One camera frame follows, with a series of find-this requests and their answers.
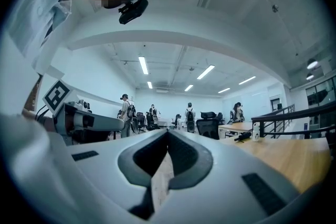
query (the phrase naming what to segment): black metal railing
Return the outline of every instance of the black metal railing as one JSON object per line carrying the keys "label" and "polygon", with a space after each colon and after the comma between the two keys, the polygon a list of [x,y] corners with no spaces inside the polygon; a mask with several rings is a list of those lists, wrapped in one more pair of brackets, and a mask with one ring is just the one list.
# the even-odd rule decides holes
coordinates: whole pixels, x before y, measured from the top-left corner
{"label": "black metal railing", "polygon": [[[273,111],[263,116],[274,116],[274,115],[287,114],[287,113],[292,113],[292,112],[295,112],[294,104],[286,108]],[[264,131],[267,131],[269,133],[277,133],[282,130],[282,132],[284,132],[291,122],[292,120],[264,122]]]}
{"label": "black metal railing", "polygon": [[331,123],[333,125],[329,127],[324,127],[324,128],[320,128],[317,130],[304,130],[304,131],[299,131],[299,132],[284,132],[285,128],[282,128],[283,132],[278,132],[277,129],[275,132],[270,132],[270,131],[265,130],[265,127],[266,127],[265,123],[266,122],[274,123],[274,122],[281,122],[281,121],[285,122],[288,120],[292,121],[295,119],[301,119],[301,118],[307,118],[307,117],[327,114],[335,110],[336,110],[336,101],[330,102],[326,105],[318,106],[316,108],[300,110],[300,111],[293,111],[289,113],[278,113],[277,114],[276,112],[281,111],[279,110],[279,111],[269,113],[267,115],[252,118],[252,122],[253,124],[255,122],[260,123],[260,137],[265,137],[265,135],[272,135],[273,138],[277,138],[276,137],[277,135],[279,137],[280,135],[303,134],[304,138],[307,139],[307,138],[310,138],[311,133],[326,132],[326,136],[327,136],[327,134],[330,134],[331,130],[336,130],[336,125],[334,123]]}

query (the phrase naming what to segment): wooden table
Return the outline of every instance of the wooden table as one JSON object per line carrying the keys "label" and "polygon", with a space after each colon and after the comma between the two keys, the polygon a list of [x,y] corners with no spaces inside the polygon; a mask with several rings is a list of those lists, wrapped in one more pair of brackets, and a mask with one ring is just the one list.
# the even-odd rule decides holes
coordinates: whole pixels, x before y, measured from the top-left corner
{"label": "wooden table", "polygon": [[260,138],[258,142],[248,138],[244,143],[235,142],[234,138],[219,141],[256,156],[287,177],[300,193],[322,181],[331,163],[325,137],[305,140]]}
{"label": "wooden table", "polygon": [[245,133],[249,132],[253,129],[252,121],[245,121],[245,122],[236,122],[233,124],[225,124],[218,126],[218,132],[221,131],[232,131],[237,133]]}

